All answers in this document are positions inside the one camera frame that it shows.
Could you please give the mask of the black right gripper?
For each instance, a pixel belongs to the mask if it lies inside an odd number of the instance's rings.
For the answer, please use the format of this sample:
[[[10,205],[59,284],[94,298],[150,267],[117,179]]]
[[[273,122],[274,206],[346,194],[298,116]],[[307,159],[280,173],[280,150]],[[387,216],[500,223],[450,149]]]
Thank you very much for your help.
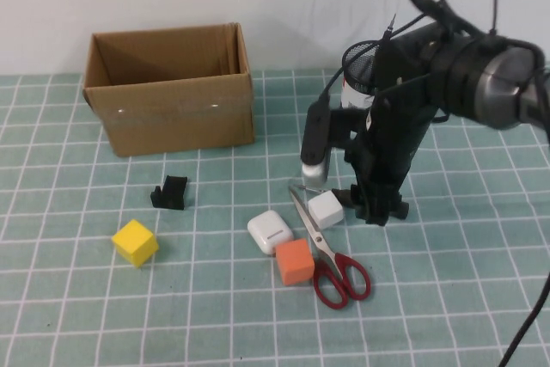
[[[350,186],[355,217],[381,227],[391,217],[405,220],[400,188],[431,123],[431,107],[382,103],[345,113],[357,134],[345,149],[357,179]]]

